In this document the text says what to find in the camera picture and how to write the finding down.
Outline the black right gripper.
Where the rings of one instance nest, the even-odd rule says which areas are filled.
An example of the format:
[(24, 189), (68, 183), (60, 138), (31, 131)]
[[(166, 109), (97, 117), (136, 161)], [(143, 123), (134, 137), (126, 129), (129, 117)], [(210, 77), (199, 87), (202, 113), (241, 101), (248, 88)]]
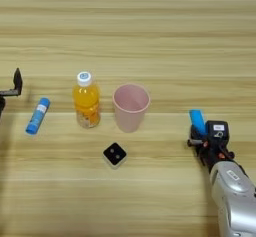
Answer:
[(189, 147), (195, 147), (197, 157), (208, 168), (208, 171), (211, 171), (213, 166), (218, 162), (234, 161), (235, 154), (228, 150), (226, 141), (203, 141), (203, 137), (204, 135), (192, 125), (190, 127), (187, 145)]

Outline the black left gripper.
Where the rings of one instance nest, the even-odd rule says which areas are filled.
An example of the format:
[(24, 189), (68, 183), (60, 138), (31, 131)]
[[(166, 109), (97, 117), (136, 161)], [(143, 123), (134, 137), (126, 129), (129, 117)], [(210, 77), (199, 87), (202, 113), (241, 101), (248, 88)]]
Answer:
[(0, 115), (5, 108), (5, 98), (10, 96), (20, 96), (23, 87), (23, 80), (20, 69), (17, 68), (13, 77), (14, 88), (10, 90), (0, 91)]

